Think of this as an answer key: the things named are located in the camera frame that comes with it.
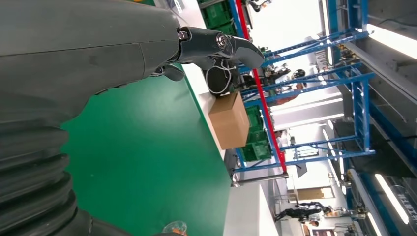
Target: sign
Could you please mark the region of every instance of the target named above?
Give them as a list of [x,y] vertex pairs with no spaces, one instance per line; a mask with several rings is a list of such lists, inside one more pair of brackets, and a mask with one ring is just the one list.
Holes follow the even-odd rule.
[[401,206],[404,208],[406,214],[408,215],[408,224],[414,234],[417,235],[417,204],[403,186],[393,185],[390,189],[400,202]]

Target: black cable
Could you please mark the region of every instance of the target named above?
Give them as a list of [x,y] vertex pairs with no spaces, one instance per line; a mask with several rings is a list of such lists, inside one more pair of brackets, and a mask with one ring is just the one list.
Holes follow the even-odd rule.
[[404,25],[404,26],[417,27],[417,24],[411,24],[411,23],[401,22],[401,21],[396,20],[396,19],[385,19],[385,20],[379,22],[378,25],[381,25],[381,24],[383,24],[385,22],[388,22],[388,21],[392,21],[392,22],[395,22],[397,24]]
[[407,13],[407,14],[404,14],[404,15],[401,15],[401,16],[398,16],[398,17],[395,17],[395,18],[385,19],[385,20],[379,22],[377,25],[381,25],[385,22],[392,21],[392,22],[395,22],[397,24],[404,25],[404,26],[417,27],[417,24],[412,24],[412,23],[407,23],[407,22],[402,22],[402,21],[397,20],[398,18],[404,18],[406,16],[414,15],[416,13],[417,13],[416,10],[413,10],[413,11]]

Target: wall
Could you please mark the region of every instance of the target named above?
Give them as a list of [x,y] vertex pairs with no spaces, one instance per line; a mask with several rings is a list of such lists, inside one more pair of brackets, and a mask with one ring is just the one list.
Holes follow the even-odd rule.
[[262,187],[248,184],[230,191],[223,236],[278,236]]

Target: humanoid robot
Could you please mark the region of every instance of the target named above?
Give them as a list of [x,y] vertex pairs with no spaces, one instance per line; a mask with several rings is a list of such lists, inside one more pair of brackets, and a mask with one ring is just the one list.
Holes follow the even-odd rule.
[[2,0],[0,35],[0,235],[129,235],[78,209],[60,125],[109,89],[181,80],[174,62],[264,61],[245,39],[124,0]]

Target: metal screw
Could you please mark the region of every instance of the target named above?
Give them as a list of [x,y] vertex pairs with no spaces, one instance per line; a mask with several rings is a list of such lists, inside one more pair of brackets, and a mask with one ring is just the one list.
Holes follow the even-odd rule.
[[180,40],[186,40],[186,39],[188,39],[188,34],[187,34],[187,32],[185,32],[185,31],[180,31],[180,32],[178,32],[178,38],[179,38]]
[[224,34],[221,34],[221,33],[218,34],[216,40],[217,40],[217,45],[220,48],[226,47],[226,40],[227,40],[227,38],[226,38],[226,36]]

